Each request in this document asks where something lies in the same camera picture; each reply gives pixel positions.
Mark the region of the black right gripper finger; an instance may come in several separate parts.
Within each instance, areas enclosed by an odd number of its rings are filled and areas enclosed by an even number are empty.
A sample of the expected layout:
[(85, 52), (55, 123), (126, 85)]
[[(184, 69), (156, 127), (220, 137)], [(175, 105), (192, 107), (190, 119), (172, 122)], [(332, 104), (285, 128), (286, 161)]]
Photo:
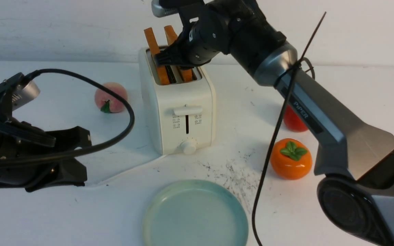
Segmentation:
[(191, 45), (189, 43), (174, 43), (171, 46), (168, 46), (166, 49), (161, 51), (160, 53), (154, 56), (155, 64), (159, 66), (175, 66), (179, 65), (176, 60), (175, 55), (183, 55), (186, 61), (189, 62), (190, 66), (192, 64), (189, 59), (189, 55), (191, 54)]

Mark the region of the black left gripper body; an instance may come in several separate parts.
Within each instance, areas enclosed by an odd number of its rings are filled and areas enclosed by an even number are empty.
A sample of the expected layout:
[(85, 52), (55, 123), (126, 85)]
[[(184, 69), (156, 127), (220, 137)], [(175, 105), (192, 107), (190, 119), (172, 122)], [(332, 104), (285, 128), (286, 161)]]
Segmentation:
[[(0, 160), (57, 154), (92, 145), (90, 132), (79, 126), (48, 131), (12, 116), (12, 93), (24, 75), (17, 73), (0, 83)], [(54, 186), (83, 186), (86, 167), (75, 158), (0, 168), (0, 189), (23, 188), (27, 192)]]

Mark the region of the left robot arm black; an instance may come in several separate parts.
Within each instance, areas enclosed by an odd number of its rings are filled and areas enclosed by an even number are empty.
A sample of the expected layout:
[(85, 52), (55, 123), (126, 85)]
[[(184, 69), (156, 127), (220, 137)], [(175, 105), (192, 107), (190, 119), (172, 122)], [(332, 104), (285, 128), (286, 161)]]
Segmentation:
[[(0, 160), (56, 154), (92, 145), (90, 132), (79, 126), (44, 131), (12, 116), (14, 110), (33, 101), (40, 90), (17, 73), (0, 83)], [(22, 188), (34, 192), (56, 186), (84, 186), (86, 167), (75, 158), (22, 167), (0, 167), (0, 189)]]

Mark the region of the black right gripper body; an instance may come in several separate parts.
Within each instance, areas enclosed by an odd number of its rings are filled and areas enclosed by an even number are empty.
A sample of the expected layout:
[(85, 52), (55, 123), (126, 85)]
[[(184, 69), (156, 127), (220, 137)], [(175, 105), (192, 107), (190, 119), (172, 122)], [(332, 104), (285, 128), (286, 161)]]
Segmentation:
[(239, 36), (237, 0), (179, 0), (183, 31), (178, 43), (189, 43), (192, 67), (209, 63), (217, 54), (232, 53)]

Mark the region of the right robot arm silver black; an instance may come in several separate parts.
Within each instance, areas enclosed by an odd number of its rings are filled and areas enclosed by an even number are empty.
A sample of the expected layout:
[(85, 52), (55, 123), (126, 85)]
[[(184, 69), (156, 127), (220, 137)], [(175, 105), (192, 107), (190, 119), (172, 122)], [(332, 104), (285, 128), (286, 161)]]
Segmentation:
[(394, 136), (364, 123), (301, 70), (304, 56), (275, 30), (255, 0), (153, 0), (152, 13), (179, 14), (179, 38), (155, 55), (157, 66), (190, 69), (218, 53), (231, 54), (260, 86), (284, 97), (267, 152), (252, 212), (252, 227), (264, 176), (287, 105), (305, 123), (319, 146), (315, 175), (325, 175), (316, 190), (327, 218), (350, 235), (379, 246), (394, 246)]

